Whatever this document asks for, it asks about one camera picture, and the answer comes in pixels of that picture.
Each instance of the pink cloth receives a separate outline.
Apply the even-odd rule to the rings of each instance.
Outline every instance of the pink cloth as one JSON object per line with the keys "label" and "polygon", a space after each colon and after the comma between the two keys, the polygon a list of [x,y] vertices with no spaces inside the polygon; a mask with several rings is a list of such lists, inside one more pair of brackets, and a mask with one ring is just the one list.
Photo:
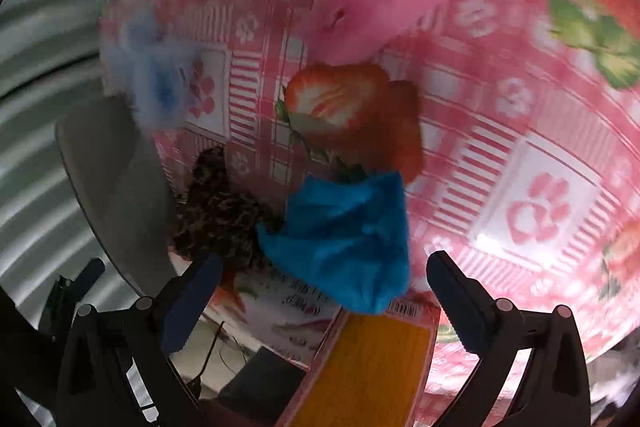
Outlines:
{"label": "pink cloth", "polygon": [[[324,158],[290,144],[274,112],[282,87],[306,63],[292,28],[315,1],[120,0],[111,7],[105,38],[151,3],[167,32],[208,45],[193,133],[158,140],[178,187],[210,138],[227,143],[235,181],[277,205],[306,172],[328,171]],[[376,55],[392,80],[420,89],[424,168],[406,191],[415,290],[427,289],[428,254],[444,248],[495,297],[537,311],[568,304],[589,359],[636,327],[640,96],[626,88],[637,80],[638,6],[447,0]],[[612,52],[620,49],[622,62]],[[427,424],[476,361],[443,320],[418,415]],[[523,354],[505,398],[525,361]]]}

